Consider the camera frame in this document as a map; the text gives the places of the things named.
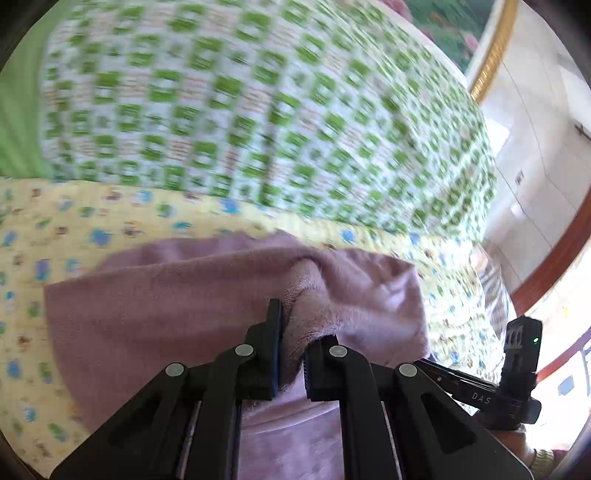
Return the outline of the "person's right hand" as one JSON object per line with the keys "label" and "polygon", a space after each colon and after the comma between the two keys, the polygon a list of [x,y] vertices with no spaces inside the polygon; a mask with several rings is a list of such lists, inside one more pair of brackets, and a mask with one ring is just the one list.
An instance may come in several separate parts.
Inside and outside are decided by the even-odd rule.
{"label": "person's right hand", "polygon": [[535,460],[536,450],[527,442],[527,431],[524,425],[511,431],[491,430],[496,439],[530,467]]}

